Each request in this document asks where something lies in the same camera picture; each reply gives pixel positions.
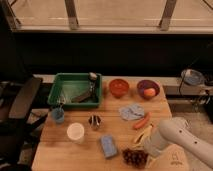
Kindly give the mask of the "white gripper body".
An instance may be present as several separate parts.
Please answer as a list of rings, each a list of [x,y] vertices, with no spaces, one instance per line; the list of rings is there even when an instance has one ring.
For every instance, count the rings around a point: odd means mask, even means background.
[[[169,146],[169,142],[156,129],[144,140],[144,150],[154,158],[160,156],[163,151]]]

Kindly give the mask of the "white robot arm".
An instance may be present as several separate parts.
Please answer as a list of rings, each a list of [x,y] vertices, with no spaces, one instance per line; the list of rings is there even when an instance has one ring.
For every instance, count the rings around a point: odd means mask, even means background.
[[[143,147],[146,153],[156,158],[171,143],[184,148],[213,169],[213,145],[193,135],[186,119],[173,117],[160,121],[156,130],[144,140]]]

